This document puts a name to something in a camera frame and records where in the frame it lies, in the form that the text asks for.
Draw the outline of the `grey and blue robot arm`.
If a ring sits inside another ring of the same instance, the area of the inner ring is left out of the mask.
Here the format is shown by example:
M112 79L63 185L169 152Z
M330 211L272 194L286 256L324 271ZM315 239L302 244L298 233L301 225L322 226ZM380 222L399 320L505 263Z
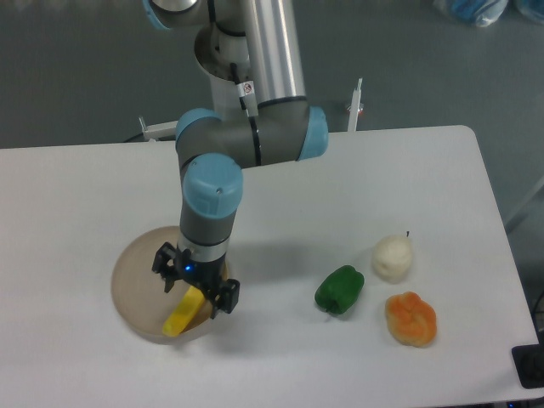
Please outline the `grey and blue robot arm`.
M214 110L184 113L175 128L182 191L179 238L157 251L152 269L173 288L185 281L213 312L230 313L240 284L223 277L243 191L242 172L322 156L328 127L309 105L290 1L146 1L163 30L200 26L223 76L235 85L238 117Z

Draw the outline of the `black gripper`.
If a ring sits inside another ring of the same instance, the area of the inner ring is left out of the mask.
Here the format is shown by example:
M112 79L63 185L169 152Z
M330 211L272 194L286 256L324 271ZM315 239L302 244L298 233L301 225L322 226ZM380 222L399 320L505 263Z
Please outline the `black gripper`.
M219 312L231 314L239 301L241 283L236 279L223 280L224 263L224 255L211 262L197 262L188 250L176 251L171 243L165 242L157 250L151 270L163 280L165 293L179 280L201 290L212 305L210 318L215 319Z

